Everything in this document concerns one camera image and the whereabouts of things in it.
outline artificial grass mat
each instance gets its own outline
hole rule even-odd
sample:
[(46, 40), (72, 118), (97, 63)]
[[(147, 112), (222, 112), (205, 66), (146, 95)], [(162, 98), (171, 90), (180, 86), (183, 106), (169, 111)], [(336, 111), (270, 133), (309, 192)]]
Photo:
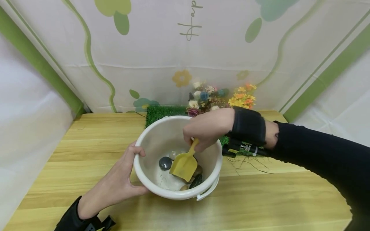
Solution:
[[(165, 116), (175, 116), (175, 115), (185, 115), (186, 113), (186, 107), (185, 106), (161, 106), (161, 105), (154, 105), (149, 106), (147, 109), (147, 117), (146, 117), (146, 123), (145, 127), (147, 128), (149, 125), (154, 123), (155, 121), (162, 119)], [(229, 138), (227, 136), (223, 136), (220, 139), (221, 145), (224, 146), (224, 144), (229, 143)], [(243, 155), (243, 156), (251, 156), (252, 153), (241, 150), (237, 153), (237, 155)]]

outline green wavy line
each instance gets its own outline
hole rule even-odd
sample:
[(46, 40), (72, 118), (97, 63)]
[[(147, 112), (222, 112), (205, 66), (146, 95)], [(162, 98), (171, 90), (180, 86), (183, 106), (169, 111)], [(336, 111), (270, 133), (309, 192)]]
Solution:
[(114, 86), (113, 84), (107, 80), (99, 71), (98, 69), (96, 68), (95, 64), (94, 64), (94, 60), (93, 60), (93, 56), (91, 54), (91, 33), (90, 33), (90, 30), (89, 28), (87, 27), (87, 24), (85, 22), (85, 20), (82, 18), (82, 16), (79, 14), (79, 12), (77, 11), (77, 9), (73, 6), (73, 4), (71, 3), (70, 0), (62, 0), (66, 5), (67, 7), (77, 16), (77, 18), (79, 19), (79, 21), (81, 22), (82, 24), (82, 27), (84, 28), (84, 31), (85, 31), (85, 34), (86, 34), (86, 38), (85, 38), (85, 46), (84, 46), (84, 50), (85, 50), (85, 57), (86, 57), (86, 60), (87, 62), (90, 64), (90, 67), (91, 69), (95, 72), (95, 74), (99, 77), (99, 79), (101, 81), (103, 81), (105, 84), (108, 85), (109, 89), (111, 90), (111, 95), (109, 96), (109, 104), (112, 108), (112, 111), (114, 113), (117, 113), (117, 110), (115, 108), (115, 105), (114, 105), (114, 96), (115, 96), (115, 89), (114, 89)]
[(307, 19), (309, 19), (315, 13), (315, 11), (319, 8), (320, 4), (323, 3), (323, 2), (324, 2), (323, 0), (317, 0), (315, 2), (315, 4), (310, 8), (310, 10), (308, 10), (308, 12), (300, 20), (298, 20), (293, 26), (291, 26), (285, 32), (285, 34), (283, 35), (283, 37), (281, 38), (281, 40), (279, 42), (279, 46), (277, 47), (277, 58), (276, 58), (275, 65), (273, 66), (273, 68), (270, 71), (270, 73), (261, 82), (259, 82), (257, 84), (257, 86), (260, 86), (261, 84), (265, 83), (267, 80), (269, 80), (271, 78), (271, 76), (273, 76), (275, 74), (276, 69), (278, 69), (279, 66), (280, 66), (280, 64), (281, 64), (282, 57), (283, 57), (283, 46), (284, 46), (287, 38), (300, 25), (302, 25), (303, 23), (305, 23), (307, 21)]
[[(18, 16), (18, 18), (23, 22), (23, 24), (27, 27), (27, 29), (31, 32), (31, 34), (33, 35), (33, 37), (35, 37), (35, 39), (37, 40), (37, 42), (40, 44), (40, 46), (44, 49), (44, 51), (47, 53), (47, 55), (49, 55), (49, 57), (51, 58), (51, 60), (55, 63), (55, 65), (59, 68), (59, 70), (62, 72), (62, 74), (68, 79), (68, 76), (67, 74), (64, 72), (64, 70), (62, 69), (62, 67), (59, 65), (59, 63), (57, 62), (57, 60), (51, 55), (51, 53), (49, 52), (49, 50), (46, 48), (46, 46), (44, 45), (44, 43), (40, 40), (40, 38), (36, 35), (36, 33), (32, 30), (32, 28), (30, 27), (30, 25), (24, 20), (24, 18), (22, 17), (22, 15), (17, 11), (17, 9), (14, 7), (14, 5), (10, 2), (10, 0), (6, 0), (6, 2), (9, 4), (9, 6), (11, 7), (11, 9), (16, 13), (16, 15)], [(69, 82), (71, 83), (71, 85), (77, 90), (77, 88), (73, 85), (73, 83), (69, 80)]]

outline hand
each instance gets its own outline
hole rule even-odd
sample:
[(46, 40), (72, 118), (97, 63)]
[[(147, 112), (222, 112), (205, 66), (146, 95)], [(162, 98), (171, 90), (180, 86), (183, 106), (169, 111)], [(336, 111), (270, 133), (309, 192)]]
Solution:
[(144, 149), (135, 147), (135, 143), (130, 144), (109, 172), (82, 196), (77, 208), (80, 219), (89, 219), (111, 205), (148, 192), (144, 186), (133, 186), (130, 182), (135, 154), (145, 156)]
[(191, 118), (182, 130), (184, 140), (191, 145), (191, 138), (198, 138), (199, 144), (195, 146), (195, 151), (202, 152), (232, 130), (234, 115), (234, 109), (221, 108)]

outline wooden table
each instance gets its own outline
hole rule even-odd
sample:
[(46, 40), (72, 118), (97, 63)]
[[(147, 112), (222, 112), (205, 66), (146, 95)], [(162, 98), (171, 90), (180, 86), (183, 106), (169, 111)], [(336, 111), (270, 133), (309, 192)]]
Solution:
[[(285, 122), (275, 111), (268, 120)], [(50, 231), (66, 209), (105, 175), (144, 129), (134, 113), (85, 114), (76, 119), (5, 231)], [(272, 158), (224, 157), (220, 181), (202, 201), (171, 201), (148, 194), (107, 208), (113, 230), (343, 230), (349, 207), (326, 180)], [(131, 180), (138, 181), (133, 172)]]

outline white bucket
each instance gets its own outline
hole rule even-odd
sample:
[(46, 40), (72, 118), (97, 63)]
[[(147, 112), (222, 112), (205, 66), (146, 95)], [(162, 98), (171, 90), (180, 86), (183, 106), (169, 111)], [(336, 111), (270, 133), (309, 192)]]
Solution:
[(203, 182), (185, 191), (179, 191), (184, 185), (182, 179), (163, 171), (159, 160), (169, 156), (172, 151), (187, 152), (189, 145), (184, 141), (182, 129), (189, 122), (188, 116), (166, 116), (147, 127), (140, 135), (136, 146), (144, 148), (146, 157), (135, 156), (134, 168), (139, 180), (151, 192), (172, 200), (208, 196), (217, 186), (222, 165), (222, 147), (220, 141), (194, 157), (203, 168)]

